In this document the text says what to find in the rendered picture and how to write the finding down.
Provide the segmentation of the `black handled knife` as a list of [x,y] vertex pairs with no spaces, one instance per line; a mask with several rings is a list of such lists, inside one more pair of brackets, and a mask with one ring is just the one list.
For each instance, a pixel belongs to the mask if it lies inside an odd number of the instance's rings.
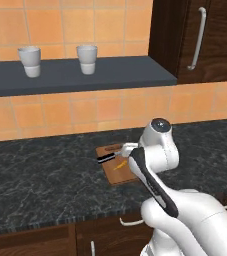
[[112,159],[115,159],[119,154],[121,154],[121,151],[112,152],[110,154],[106,154],[106,155],[100,156],[100,157],[97,158],[97,162],[99,164],[102,164],[104,162],[107,162],[107,161],[110,161]]

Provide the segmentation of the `dark wood wall cupboard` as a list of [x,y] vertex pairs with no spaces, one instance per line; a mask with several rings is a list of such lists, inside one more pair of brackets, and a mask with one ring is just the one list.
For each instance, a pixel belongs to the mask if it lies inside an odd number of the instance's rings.
[[[199,7],[206,9],[207,18],[196,68],[189,71]],[[227,81],[227,0],[153,0],[148,55],[179,84]]]

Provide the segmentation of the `small orange food piece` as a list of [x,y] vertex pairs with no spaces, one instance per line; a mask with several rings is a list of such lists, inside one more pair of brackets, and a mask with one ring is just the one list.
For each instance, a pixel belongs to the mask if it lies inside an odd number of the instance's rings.
[[122,163],[120,163],[119,165],[117,165],[113,170],[117,170],[122,168],[123,166],[127,165],[127,160],[124,160]]

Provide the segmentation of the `brown wooden cutting board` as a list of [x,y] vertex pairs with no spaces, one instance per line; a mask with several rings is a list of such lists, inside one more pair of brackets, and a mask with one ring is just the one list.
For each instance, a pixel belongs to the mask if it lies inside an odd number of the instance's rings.
[[[112,152],[120,151],[121,144],[112,144],[96,148],[96,154],[98,157],[110,154]],[[113,170],[117,165],[127,160],[127,165],[120,169]],[[133,182],[137,180],[137,177],[131,172],[128,166],[128,159],[118,155],[115,159],[102,163],[102,168],[105,172],[108,182],[111,185],[117,185],[127,182]]]

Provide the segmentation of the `dark grey wall shelf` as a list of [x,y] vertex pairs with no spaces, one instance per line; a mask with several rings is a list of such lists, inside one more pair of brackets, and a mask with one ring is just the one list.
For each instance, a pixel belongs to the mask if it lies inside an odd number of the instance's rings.
[[20,61],[0,62],[0,97],[176,84],[177,78],[149,56],[98,58],[92,75],[81,72],[78,59],[43,60],[37,78],[29,78]]

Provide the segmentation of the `white cup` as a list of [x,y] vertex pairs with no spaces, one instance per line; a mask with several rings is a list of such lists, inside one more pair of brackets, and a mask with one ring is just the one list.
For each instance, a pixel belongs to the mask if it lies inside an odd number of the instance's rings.
[[93,74],[97,59],[97,47],[94,45],[77,46],[77,56],[82,73],[85,75]]
[[39,77],[41,73],[41,49],[35,46],[19,48],[18,55],[26,75],[29,78]]

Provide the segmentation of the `dark wood cupboard door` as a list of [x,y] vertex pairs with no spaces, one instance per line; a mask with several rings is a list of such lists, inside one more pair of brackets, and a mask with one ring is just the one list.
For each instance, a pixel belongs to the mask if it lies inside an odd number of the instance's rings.
[[0,235],[0,256],[77,256],[75,225]]

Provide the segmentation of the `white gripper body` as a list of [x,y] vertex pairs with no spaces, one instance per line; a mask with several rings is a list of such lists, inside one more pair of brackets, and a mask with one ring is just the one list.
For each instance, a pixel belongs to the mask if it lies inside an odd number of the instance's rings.
[[122,157],[128,157],[131,151],[135,148],[134,143],[125,143],[122,148],[120,149],[120,155]]

